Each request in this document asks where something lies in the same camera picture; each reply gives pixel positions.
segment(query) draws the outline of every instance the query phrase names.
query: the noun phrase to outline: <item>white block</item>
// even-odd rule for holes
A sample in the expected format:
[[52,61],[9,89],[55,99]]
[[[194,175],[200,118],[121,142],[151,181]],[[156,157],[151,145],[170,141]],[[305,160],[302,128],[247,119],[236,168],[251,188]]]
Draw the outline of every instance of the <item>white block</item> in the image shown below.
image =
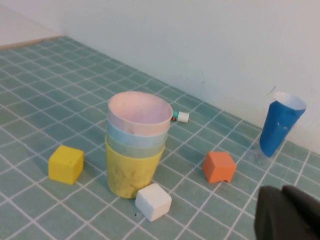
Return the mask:
[[138,191],[135,206],[152,222],[169,212],[171,202],[171,196],[153,183]]

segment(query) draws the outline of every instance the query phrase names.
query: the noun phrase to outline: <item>yellow cup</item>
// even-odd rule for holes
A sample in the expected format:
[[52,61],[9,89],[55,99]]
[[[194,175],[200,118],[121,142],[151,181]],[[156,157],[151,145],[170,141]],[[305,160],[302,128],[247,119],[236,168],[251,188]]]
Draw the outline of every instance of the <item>yellow cup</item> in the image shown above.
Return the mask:
[[165,148],[155,156],[132,158],[115,152],[105,141],[106,169],[110,190],[126,199],[134,199],[140,189],[148,186],[155,174]]

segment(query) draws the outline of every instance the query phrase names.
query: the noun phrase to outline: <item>blue cup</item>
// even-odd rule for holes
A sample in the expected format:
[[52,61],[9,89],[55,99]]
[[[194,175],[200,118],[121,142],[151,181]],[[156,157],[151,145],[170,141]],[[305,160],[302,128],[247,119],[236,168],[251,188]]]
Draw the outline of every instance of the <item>blue cup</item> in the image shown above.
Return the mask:
[[260,137],[262,152],[271,157],[286,138],[307,105],[300,98],[285,92],[276,92],[270,104]]

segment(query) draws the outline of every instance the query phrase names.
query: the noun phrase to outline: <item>orange block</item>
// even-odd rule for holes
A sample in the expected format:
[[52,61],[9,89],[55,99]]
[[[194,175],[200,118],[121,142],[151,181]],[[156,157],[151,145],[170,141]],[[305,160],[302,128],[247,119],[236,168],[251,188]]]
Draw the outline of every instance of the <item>orange block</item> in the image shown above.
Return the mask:
[[230,183],[236,169],[230,154],[220,151],[208,152],[202,165],[203,173],[211,184],[221,181]]

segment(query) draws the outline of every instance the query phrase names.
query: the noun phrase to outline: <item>black object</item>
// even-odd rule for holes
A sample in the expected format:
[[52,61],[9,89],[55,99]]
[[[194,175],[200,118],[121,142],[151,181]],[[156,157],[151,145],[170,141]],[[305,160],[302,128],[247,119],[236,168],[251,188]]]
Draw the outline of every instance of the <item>black object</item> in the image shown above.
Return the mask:
[[294,186],[263,186],[254,231],[257,240],[320,240],[320,202]]

